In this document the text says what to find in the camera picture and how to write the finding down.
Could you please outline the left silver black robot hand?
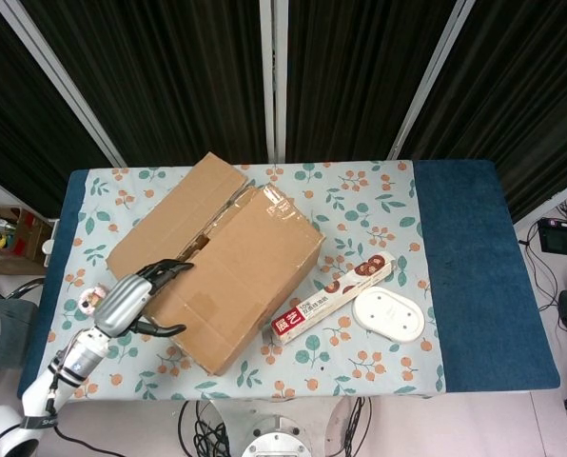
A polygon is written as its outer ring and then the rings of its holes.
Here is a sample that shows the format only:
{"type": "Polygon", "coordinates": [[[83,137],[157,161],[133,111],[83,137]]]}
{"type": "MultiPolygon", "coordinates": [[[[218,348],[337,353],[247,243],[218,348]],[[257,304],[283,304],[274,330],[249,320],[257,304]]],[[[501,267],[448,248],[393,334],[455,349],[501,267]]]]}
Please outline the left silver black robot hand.
{"type": "Polygon", "coordinates": [[[193,263],[163,259],[126,275],[115,284],[94,311],[94,326],[108,338],[123,337],[129,332],[169,338],[184,332],[184,324],[162,327],[142,321],[142,314],[150,301],[170,281],[193,267],[193,263]]]}

